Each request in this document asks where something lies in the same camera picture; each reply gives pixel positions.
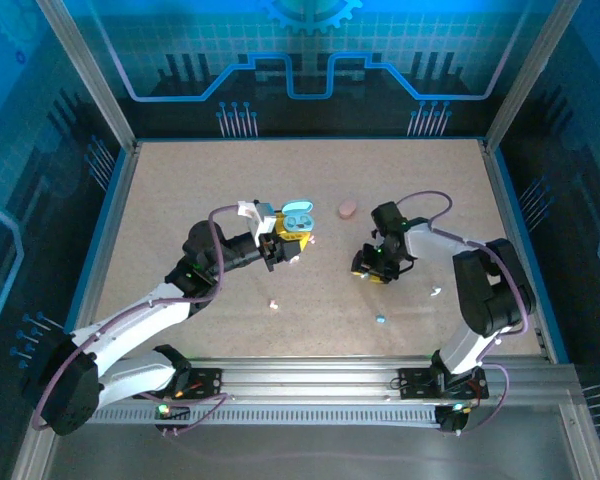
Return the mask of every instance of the cable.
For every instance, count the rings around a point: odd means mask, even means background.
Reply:
[[[47,383],[47,386],[42,392],[40,400],[38,401],[38,404],[36,405],[36,408],[33,412],[33,417],[31,418],[31,427],[34,430],[40,431],[49,428],[49,424],[42,424],[42,410],[44,409],[47,401],[49,400],[51,392],[53,391],[56,384],[60,380],[60,377],[62,377],[62,374],[67,370],[69,365],[71,365],[71,363],[78,357],[78,355],[80,355],[89,346],[91,346],[91,344],[98,341],[102,334],[106,333],[108,330],[113,328],[115,325],[120,323],[129,315],[132,315],[141,310],[150,309],[155,307],[156,305],[173,305],[175,303],[207,303],[211,302],[218,295],[218,293],[220,293],[220,290],[222,290],[222,286],[224,283],[224,257],[222,255],[222,246],[220,244],[220,239],[218,238],[218,232],[216,231],[213,217],[218,213],[236,211],[237,209],[237,205],[229,205],[226,207],[216,208],[209,214],[209,229],[211,230],[211,238],[213,239],[213,246],[216,252],[216,259],[218,263],[218,281],[216,283],[216,288],[213,289],[213,292],[201,298],[159,298],[151,302],[147,301],[144,303],[140,303],[138,305],[128,308],[127,310],[124,310],[123,312],[118,313],[111,320],[102,325],[98,330],[91,334],[84,341],[84,343],[79,345],[78,348],[71,352],[71,354],[66,358],[62,365],[60,365],[58,370],[56,370],[56,372],[53,374],[51,380],[49,380],[49,383]]]
[[[469,380],[467,382],[467,385],[469,385],[469,387],[471,387],[471,390],[473,390],[473,392],[476,394],[476,401],[478,402],[478,404],[475,408],[479,408],[480,400],[482,400],[482,388],[480,388],[480,385],[476,385],[474,380]]]
[[[209,410],[207,413],[205,413],[202,418],[200,418],[199,420],[196,420],[194,423],[192,423],[191,425],[187,425],[186,427],[182,427],[182,428],[176,428],[174,427],[172,430],[168,430],[166,428],[162,429],[162,436],[166,437],[167,435],[169,436],[173,436],[173,437],[177,437],[178,435],[181,435],[183,433],[187,433],[189,430],[193,430],[194,428],[196,428],[198,425],[200,425],[202,422],[204,422],[207,418],[209,418],[211,415],[213,415],[221,406],[224,402],[226,402],[230,395],[227,393],[219,393],[217,395],[212,395],[210,397],[206,397],[206,398],[201,398],[200,400],[193,400],[193,401],[176,401],[176,402],[171,402],[171,401],[165,401],[164,399],[158,398],[158,397],[154,397],[153,395],[149,394],[149,393],[141,393],[140,396],[148,399],[148,400],[152,400],[156,403],[163,403],[165,405],[169,405],[170,407],[195,407],[199,404],[201,404],[202,402],[205,402],[207,400],[216,400],[216,399],[220,399],[220,401],[218,403],[216,403],[213,408],[211,410]]]
[[[507,395],[509,394],[509,385],[511,382],[509,379],[509,372],[507,372],[507,369],[504,368],[504,366],[500,365],[499,363],[485,363],[482,365],[482,368],[497,368],[502,372],[502,374],[504,375],[504,391],[502,392],[502,397],[500,397],[500,401],[498,401],[498,404],[496,405],[496,408],[493,410],[493,412],[491,412],[491,414],[488,417],[482,419],[474,427],[471,427],[468,430],[466,428],[462,430],[460,436],[466,435],[467,433],[475,432],[477,429],[485,426],[487,423],[493,420],[500,411],[500,409],[502,409],[504,401],[506,400]]]
[[[420,197],[422,195],[438,195],[439,197],[443,197],[447,200],[447,207],[444,210],[442,210],[440,213],[436,213],[433,217],[431,217],[429,219],[429,222],[427,222],[429,225],[429,228],[431,229],[433,227],[433,222],[435,220],[442,217],[443,215],[446,215],[453,208],[453,199],[451,198],[451,196],[449,196],[448,193],[444,193],[440,190],[422,190],[420,192],[411,193],[411,194],[407,195],[406,197],[402,197],[400,200],[398,200],[396,202],[396,206],[400,205],[405,200],[409,200],[410,198],[414,198],[414,197]]]

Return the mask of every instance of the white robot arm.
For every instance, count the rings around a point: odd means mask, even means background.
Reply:
[[[455,273],[463,318],[449,342],[434,352],[427,372],[399,371],[401,397],[473,398],[471,389],[463,390],[463,386],[476,380],[486,386],[480,368],[482,357],[535,309],[535,296],[513,246],[504,239],[486,244],[468,241],[432,228],[427,219],[408,220],[394,202],[380,205],[371,216],[377,244],[365,244],[358,251],[352,273],[386,284],[397,280],[418,260],[441,263]],[[403,262],[410,264],[402,268]],[[421,386],[422,382],[427,388],[409,387]],[[452,431],[463,428],[453,419],[450,425]]]
[[[96,324],[41,337],[25,371],[22,395],[59,435],[83,425],[97,409],[139,393],[166,389],[169,396],[184,396],[190,364],[170,346],[122,357],[205,308],[225,272],[260,259],[273,271],[274,265],[299,255],[313,229],[311,207],[307,200],[287,203],[281,211],[257,200],[226,207],[246,217],[249,227],[229,240],[211,217],[197,223],[182,247],[185,256],[149,295]]]

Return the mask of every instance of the purple cable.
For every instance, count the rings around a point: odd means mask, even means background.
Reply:
[[[66,371],[66,369],[69,367],[69,365],[71,365],[71,362],[73,362],[78,357],[78,355],[80,355],[89,346],[91,346],[91,344],[96,342],[103,333],[106,333],[108,330],[110,330],[115,325],[120,323],[120,321],[124,320],[129,315],[136,313],[140,310],[153,308],[155,305],[165,305],[165,304],[172,305],[174,303],[192,303],[192,304],[207,303],[207,302],[212,301],[218,295],[218,293],[220,293],[220,290],[222,290],[222,286],[223,286],[223,282],[224,282],[224,257],[222,255],[222,246],[220,245],[220,239],[218,238],[218,232],[216,231],[215,223],[213,222],[213,217],[218,213],[235,211],[237,209],[238,209],[237,205],[229,205],[226,207],[216,208],[214,211],[212,211],[209,214],[209,228],[211,230],[211,238],[213,239],[213,246],[214,246],[214,249],[216,252],[216,258],[217,258],[217,262],[218,262],[218,282],[216,284],[216,288],[213,289],[213,292],[210,293],[209,295],[207,295],[205,297],[201,297],[201,298],[159,298],[152,302],[144,302],[139,305],[135,305],[131,308],[128,308],[127,310],[125,310],[123,312],[118,313],[111,320],[109,320],[107,323],[102,325],[98,330],[96,330],[93,334],[91,334],[84,341],[84,343],[79,345],[78,348],[76,348],[73,352],[71,352],[71,354],[62,363],[62,365],[60,365],[60,368],[58,368],[58,370],[56,370],[56,372],[53,374],[53,376],[51,377],[51,380],[49,380],[49,383],[47,384],[44,391],[42,392],[42,395],[40,396],[38,405],[36,405],[36,408],[33,412],[33,417],[31,418],[31,427],[34,430],[40,431],[40,430],[46,430],[47,428],[49,428],[49,425],[48,424],[43,425],[41,423],[41,420],[42,420],[42,410],[44,409],[47,401],[49,400],[49,396],[51,395],[51,392],[53,391],[56,384],[60,380],[60,377],[62,377],[62,374]]]
[[[449,196],[449,194],[441,192],[440,190],[422,190],[421,192],[412,193],[410,195],[407,195],[406,197],[402,197],[396,202],[396,205],[400,205],[402,202],[404,202],[405,200],[409,200],[410,198],[420,197],[422,195],[438,195],[439,197],[443,197],[447,200],[447,208],[442,210],[440,213],[436,213],[433,217],[429,219],[428,225],[429,228],[432,229],[433,222],[438,218],[442,217],[443,215],[449,213],[449,211],[453,208],[453,199]]]
[[[478,428],[485,426],[487,423],[493,420],[504,405],[504,401],[506,400],[507,394],[509,393],[509,385],[511,381],[509,379],[509,372],[507,372],[506,368],[504,368],[499,363],[485,363],[482,365],[482,368],[497,368],[502,372],[502,374],[504,375],[504,391],[502,392],[502,397],[500,397],[500,401],[496,405],[496,408],[493,410],[493,412],[491,412],[491,415],[482,419],[476,426],[471,427],[468,430],[463,430],[460,436],[466,435],[467,433],[475,432]]]
[[[189,430],[193,430],[194,428],[196,428],[198,425],[200,425],[202,422],[204,422],[207,418],[209,418],[211,415],[213,415],[216,412],[216,410],[218,410],[222,406],[222,404],[229,399],[229,394],[227,394],[227,393],[219,393],[217,395],[212,395],[210,397],[201,398],[200,400],[191,400],[191,401],[186,401],[186,400],[185,401],[165,401],[164,399],[154,397],[153,395],[151,395],[149,393],[141,393],[140,395],[148,400],[151,400],[151,401],[157,402],[157,403],[163,403],[165,405],[169,405],[170,407],[180,407],[180,406],[194,407],[194,406],[199,405],[202,402],[205,402],[207,400],[220,399],[220,401],[218,403],[216,403],[211,410],[209,410],[207,413],[205,413],[200,420],[195,421],[191,425],[187,425],[186,427],[182,427],[182,428],[174,427],[173,430],[167,430],[166,428],[162,430],[163,436],[170,435],[173,437],[177,437],[178,435],[187,433]]]

